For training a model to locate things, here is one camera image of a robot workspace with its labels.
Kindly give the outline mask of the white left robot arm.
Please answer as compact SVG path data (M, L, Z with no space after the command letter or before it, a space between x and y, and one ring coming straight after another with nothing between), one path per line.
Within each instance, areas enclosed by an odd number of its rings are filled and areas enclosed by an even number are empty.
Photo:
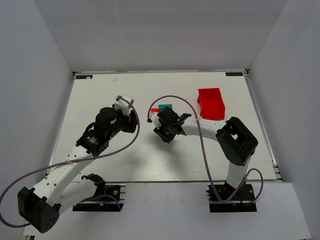
M31 188L23 187L17 194L18 213L40 233L48 232L60 215L86 199L104 195L106 182L97 174L84 175L73 187L68 187L82 170L109 147L118 133L138 133L139 118L130 105L102 108L76 141L63 162Z

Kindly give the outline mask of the teal long block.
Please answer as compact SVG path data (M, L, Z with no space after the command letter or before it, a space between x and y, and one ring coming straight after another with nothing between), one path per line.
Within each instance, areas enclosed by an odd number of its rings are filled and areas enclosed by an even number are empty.
M172 104L159 104L158 105L158 109L159 110L164 110L165 108L170 108L170 109L172 109L173 108L173 105Z

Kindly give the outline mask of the red plastic tray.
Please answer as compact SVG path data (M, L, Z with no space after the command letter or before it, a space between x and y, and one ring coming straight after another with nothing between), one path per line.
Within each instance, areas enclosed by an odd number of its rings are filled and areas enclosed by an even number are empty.
M198 89L197 103L200 107L200 116L203 119L212 121L225 119L226 108L218 87Z

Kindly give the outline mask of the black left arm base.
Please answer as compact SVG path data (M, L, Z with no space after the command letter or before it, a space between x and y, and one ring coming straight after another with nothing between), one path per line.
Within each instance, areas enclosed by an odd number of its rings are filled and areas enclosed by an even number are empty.
M91 200L81 201L72 207L73 212L119 213L125 203L126 184L107 183L104 195L96 193Z

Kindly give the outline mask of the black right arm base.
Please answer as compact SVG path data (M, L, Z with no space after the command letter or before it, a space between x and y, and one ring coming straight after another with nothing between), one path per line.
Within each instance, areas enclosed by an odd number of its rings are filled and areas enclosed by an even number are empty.
M212 186L207 185L210 213L254 213L257 212L254 189L251 184L245 184L229 202L223 203L216 197Z

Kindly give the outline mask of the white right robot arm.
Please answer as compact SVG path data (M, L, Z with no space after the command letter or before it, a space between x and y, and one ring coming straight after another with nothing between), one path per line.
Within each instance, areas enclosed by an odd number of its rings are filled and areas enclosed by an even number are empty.
M226 159L229 161L224 188L229 195L227 200L236 196L247 181L248 165L258 146L258 140L237 117L227 121L215 121L184 113L178 115L171 108L165 107L160 112L152 112L147 120L153 123L154 132L165 143L170 143L175 136L198 136L201 147L203 139L219 143Z

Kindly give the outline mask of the red long block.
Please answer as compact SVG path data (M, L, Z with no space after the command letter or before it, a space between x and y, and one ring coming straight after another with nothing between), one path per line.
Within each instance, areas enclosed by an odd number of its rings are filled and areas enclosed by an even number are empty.
M159 113L161 110L159 108L152 108L150 111L152 113Z

